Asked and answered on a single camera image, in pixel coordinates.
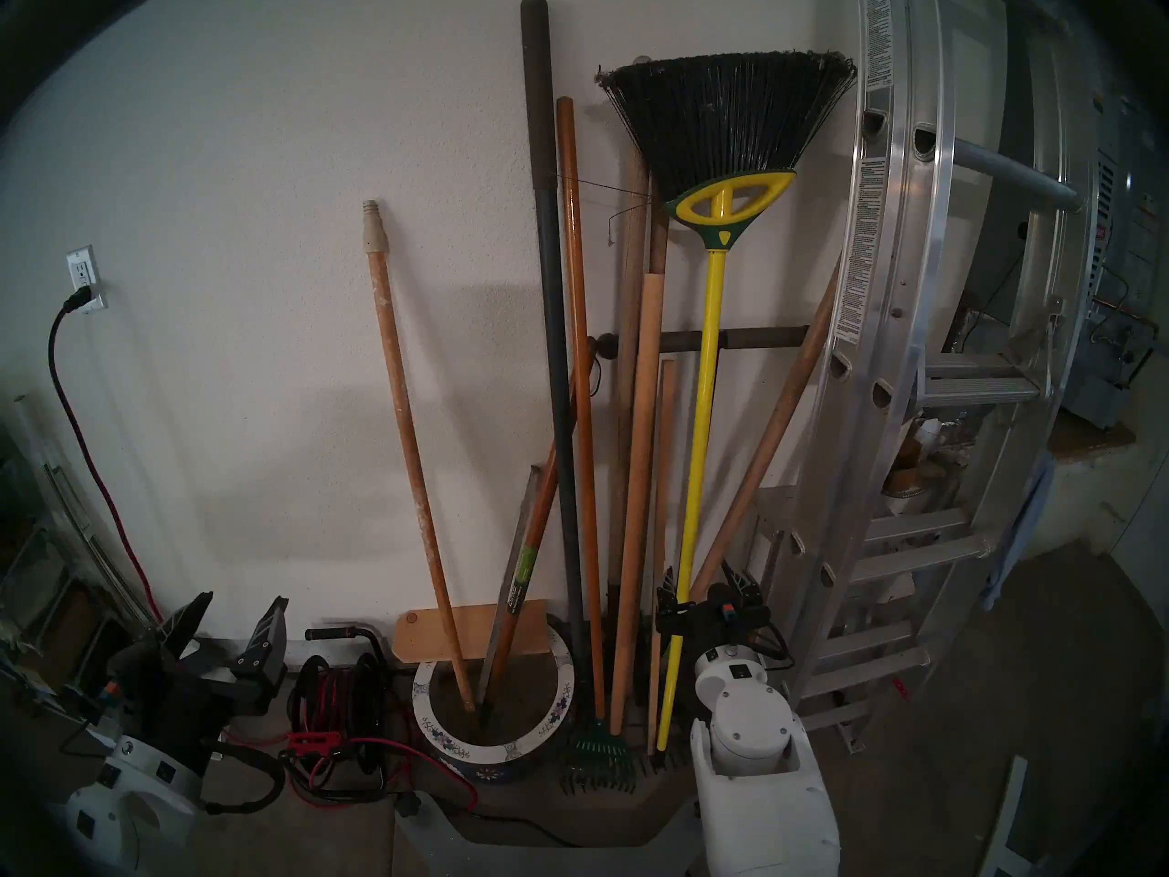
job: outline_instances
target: broom bristles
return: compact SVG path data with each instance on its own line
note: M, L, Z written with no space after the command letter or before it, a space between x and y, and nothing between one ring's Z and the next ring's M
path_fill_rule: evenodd
M839 53L736 53L600 72L665 201L715 179L795 168L857 69Z

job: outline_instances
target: aluminum ladder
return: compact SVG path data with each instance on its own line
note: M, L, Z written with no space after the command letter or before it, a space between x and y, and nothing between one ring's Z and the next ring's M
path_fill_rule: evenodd
M894 677L902 693L929 678L985 585L1084 316L1098 186L1085 56L1051 0L1009 4L1029 22L1035 168L955 139L947 0L860 0L845 270L798 484L767 512L762 579L795 661L781 688L807 728L837 726L853 751ZM927 353L954 164L1032 198L1001 354ZM877 517L905 424L947 406L992 406L949 507ZM888 619L879 595L900 573L912 599Z

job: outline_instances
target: yellow broom head bracket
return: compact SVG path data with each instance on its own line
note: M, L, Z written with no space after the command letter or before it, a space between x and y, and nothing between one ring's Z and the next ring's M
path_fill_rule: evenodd
M707 250L729 250L742 230L787 191L795 180L791 170L780 172L752 172L728 179L703 182L666 205L670 215L699 235ZM734 209L735 192L746 189L759 193L748 198L739 209ZM703 201L710 201L710 213L699 213Z

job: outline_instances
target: electrical outlet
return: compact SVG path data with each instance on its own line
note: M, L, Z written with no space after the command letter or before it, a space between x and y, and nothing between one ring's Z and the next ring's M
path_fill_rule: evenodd
M97 282L97 267L94 264L94 246L87 244L84 248L78 248L67 254L65 262L69 264L69 278L72 279L74 291L82 285L88 285L94 290L94 299L81 309L82 312L91 313L92 311L108 308L105 296L102 294L102 286Z

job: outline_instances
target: blue cloth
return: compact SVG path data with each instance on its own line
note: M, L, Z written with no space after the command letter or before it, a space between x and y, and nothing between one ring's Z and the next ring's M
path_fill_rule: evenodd
M1047 495L1051 493L1051 484L1054 479L1056 460L1045 449L1031 472L1030 486L1026 499L1023 500L1023 507L1016 516L1015 524L1003 536L1003 545L998 550L998 562L995 571L987 578L987 586L982 589L983 609L988 612L992 609L998 595L1003 593L1007 576L1015 568L1015 564L1019 561L1019 557L1023 555L1023 551L1039 525L1039 517L1043 515L1043 507L1047 504Z

